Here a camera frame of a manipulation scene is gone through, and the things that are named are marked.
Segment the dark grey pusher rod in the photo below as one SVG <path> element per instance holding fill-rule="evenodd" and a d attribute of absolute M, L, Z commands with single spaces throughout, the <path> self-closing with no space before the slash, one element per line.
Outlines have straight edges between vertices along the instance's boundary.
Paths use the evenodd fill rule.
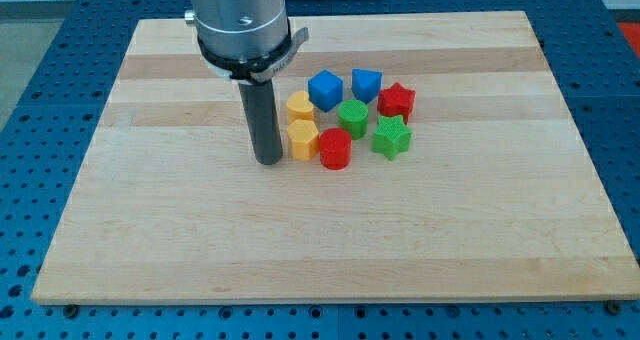
<path fill-rule="evenodd" d="M 239 91 L 256 160 L 262 165 L 276 164 L 283 148 L 272 81 L 240 84 Z"/>

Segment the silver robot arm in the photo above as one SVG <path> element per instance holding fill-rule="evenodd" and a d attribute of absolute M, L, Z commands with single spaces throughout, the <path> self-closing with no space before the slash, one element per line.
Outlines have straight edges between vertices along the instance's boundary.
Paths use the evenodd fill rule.
<path fill-rule="evenodd" d="M 293 31 L 285 0 L 191 0 L 185 22 L 194 27 L 210 70 L 238 84 L 256 160 L 283 156 L 272 79 L 309 39 Z"/>

